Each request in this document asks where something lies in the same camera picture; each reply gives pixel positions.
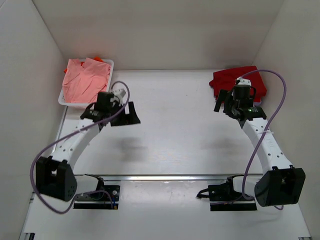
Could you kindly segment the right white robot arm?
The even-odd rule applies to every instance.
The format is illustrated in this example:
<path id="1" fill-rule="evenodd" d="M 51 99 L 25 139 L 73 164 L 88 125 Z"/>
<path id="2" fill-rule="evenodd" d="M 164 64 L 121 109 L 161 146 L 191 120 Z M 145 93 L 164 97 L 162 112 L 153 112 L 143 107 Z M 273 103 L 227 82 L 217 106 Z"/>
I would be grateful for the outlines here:
<path id="1" fill-rule="evenodd" d="M 236 200 L 242 194 L 254 198 L 262 207 L 297 204 L 306 179 L 302 168 L 296 168 L 287 159 L 269 128 L 270 119 L 260 106 L 254 106 L 251 92 L 255 88 L 236 84 L 231 90 L 220 90 L 214 111 L 223 107 L 223 113 L 238 121 L 250 139 L 262 167 L 262 178 L 235 176 L 232 183 L 224 187 L 224 195 Z"/>

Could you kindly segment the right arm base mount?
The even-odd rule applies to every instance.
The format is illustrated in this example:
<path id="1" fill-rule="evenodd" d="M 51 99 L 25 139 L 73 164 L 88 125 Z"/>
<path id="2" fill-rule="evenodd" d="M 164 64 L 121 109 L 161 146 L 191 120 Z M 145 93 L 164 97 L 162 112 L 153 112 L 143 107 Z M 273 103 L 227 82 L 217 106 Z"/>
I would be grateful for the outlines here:
<path id="1" fill-rule="evenodd" d="M 200 190 L 196 198 L 208 199 L 211 212 L 251 212 L 257 211 L 254 200 L 247 200 L 240 192 L 234 190 L 233 179 L 228 176 L 222 183 L 211 183 Z"/>

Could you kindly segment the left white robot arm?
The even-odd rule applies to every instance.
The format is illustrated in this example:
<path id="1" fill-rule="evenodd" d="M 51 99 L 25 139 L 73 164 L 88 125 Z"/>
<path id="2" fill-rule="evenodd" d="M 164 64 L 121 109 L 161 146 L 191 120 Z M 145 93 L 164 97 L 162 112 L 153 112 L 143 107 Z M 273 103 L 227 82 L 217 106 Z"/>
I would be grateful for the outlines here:
<path id="1" fill-rule="evenodd" d="M 80 116 L 71 136 L 48 157 L 35 163 L 35 186 L 40 194 L 70 201 L 75 195 L 88 193 L 93 199 L 104 195 L 105 187 L 92 174 L 75 176 L 73 169 L 82 152 L 106 125 L 112 127 L 140 124 L 129 93 L 121 88 L 99 92 L 97 101 L 89 104 Z"/>

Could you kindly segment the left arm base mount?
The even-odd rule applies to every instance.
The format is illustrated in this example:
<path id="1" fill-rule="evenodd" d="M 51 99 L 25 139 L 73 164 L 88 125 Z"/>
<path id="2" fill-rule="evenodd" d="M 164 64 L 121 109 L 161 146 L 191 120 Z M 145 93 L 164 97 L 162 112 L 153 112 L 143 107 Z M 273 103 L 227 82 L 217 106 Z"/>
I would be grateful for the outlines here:
<path id="1" fill-rule="evenodd" d="M 107 181 L 102 176 L 85 174 L 76 177 L 78 187 L 73 202 L 77 210 L 118 210 L 121 193 L 119 181 Z"/>

